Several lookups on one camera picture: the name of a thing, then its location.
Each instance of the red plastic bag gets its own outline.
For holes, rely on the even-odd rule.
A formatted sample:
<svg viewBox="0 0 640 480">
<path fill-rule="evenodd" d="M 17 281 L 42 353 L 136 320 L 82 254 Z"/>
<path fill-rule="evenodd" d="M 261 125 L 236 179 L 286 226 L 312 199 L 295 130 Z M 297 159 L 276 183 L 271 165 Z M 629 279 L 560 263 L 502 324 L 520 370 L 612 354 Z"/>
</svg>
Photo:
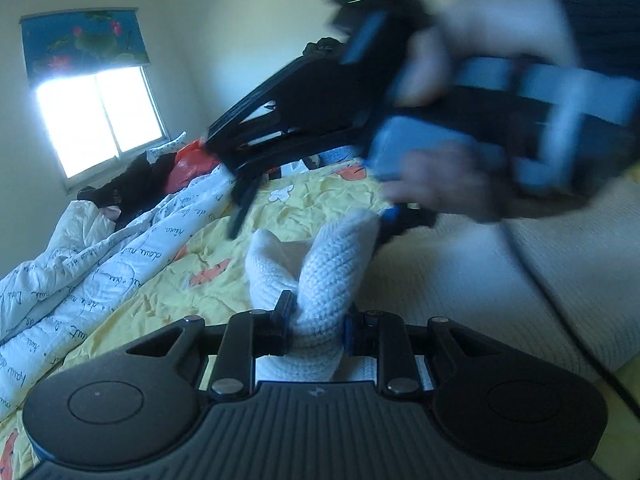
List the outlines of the red plastic bag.
<svg viewBox="0 0 640 480">
<path fill-rule="evenodd" d="M 220 163 L 215 156 L 200 149 L 201 142 L 194 140 L 175 154 L 175 166 L 169 174 L 164 191 L 177 193 L 196 178 L 207 173 Z"/>
</svg>

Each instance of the black sleeve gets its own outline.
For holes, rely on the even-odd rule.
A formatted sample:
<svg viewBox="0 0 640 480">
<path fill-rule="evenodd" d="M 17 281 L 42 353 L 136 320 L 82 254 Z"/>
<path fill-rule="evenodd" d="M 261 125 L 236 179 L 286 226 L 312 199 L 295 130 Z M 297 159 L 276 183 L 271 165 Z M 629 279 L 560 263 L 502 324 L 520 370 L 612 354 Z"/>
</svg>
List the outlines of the black sleeve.
<svg viewBox="0 0 640 480">
<path fill-rule="evenodd" d="M 560 0 L 582 66 L 640 79 L 640 0 Z"/>
</svg>

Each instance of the metal bolt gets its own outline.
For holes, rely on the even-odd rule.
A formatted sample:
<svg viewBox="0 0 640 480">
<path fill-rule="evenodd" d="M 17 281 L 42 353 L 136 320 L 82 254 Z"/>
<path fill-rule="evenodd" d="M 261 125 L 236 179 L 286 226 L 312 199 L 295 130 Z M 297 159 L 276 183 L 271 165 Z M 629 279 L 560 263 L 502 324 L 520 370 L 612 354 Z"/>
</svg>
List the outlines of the metal bolt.
<svg viewBox="0 0 640 480">
<path fill-rule="evenodd" d="M 244 384 L 231 377 L 218 379 L 211 385 L 211 389 L 219 395 L 233 395 L 242 390 L 242 388 L 244 388 Z"/>
<path fill-rule="evenodd" d="M 396 377 L 395 379 L 391 379 L 386 387 L 393 394 L 402 395 L 402 394 L 412 394 L 415 390 L 420 387 L 418 381 L 415 379 L 411 379 L 409 377 Z"/>
</svg>

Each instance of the yellow bedsheet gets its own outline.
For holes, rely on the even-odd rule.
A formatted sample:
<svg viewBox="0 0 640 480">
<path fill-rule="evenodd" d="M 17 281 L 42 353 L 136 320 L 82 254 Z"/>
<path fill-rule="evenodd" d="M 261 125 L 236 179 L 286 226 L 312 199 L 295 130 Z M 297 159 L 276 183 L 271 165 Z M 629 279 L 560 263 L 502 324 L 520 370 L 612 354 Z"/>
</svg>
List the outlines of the yellow bedsheet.
<svg viewBox="0 0 640 480">
<path fill-rule="evenodd" d="M 283 240 L 309 238 L 325 222 L 340 218 L 348 210 L 384 207 L 378 189 L 378 183 L 353 164 L 265 184 L 237 240 L 226 239 L 228 218 L 207 225 L 190 240 L 180 259 L 143 285 L 67 356 L 62 368 L 91 359 L 187 314 L 199 314 L 207 324 L 219 324 L 232 314 L 249 309 L 244 257 L 254 230 L 267 228 Z M 618 376 L 640 397 L 640 356 Z M 596 462 L 615 480 L 636 480 L 640 457 L 634 450 L 640 449 L 640 426 L 615 396 L 604 389 L 603 393 L 609 405 L 609 425 Z M 21 411 L 0 424 L 0 445 L 4 446 L 0 480 L 21 478 L 35 464 Z"/>
</svg>

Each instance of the white knitted sock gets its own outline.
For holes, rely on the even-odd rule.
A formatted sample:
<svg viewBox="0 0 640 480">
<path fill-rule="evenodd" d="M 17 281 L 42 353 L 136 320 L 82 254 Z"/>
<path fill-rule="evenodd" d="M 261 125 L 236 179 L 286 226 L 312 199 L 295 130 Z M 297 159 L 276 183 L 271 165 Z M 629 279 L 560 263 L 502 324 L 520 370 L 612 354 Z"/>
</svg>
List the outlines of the white knitted sock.
<svg viewBox="0 0 640 480">
<path fill-rule="evenodd" d="M 377 234 L 378 216 L 368 210 L 324 225 L 313 240 L 281 242 L 270 231 L 254 233 L 246 256 L 253 307 L 273 310 L 283 290 L 292 290 L 298 299 L 292 348 L 284 357 L 258 359 L 258 380 L 331 380 L 342 357 L 344 316 Z"/>
</svg>

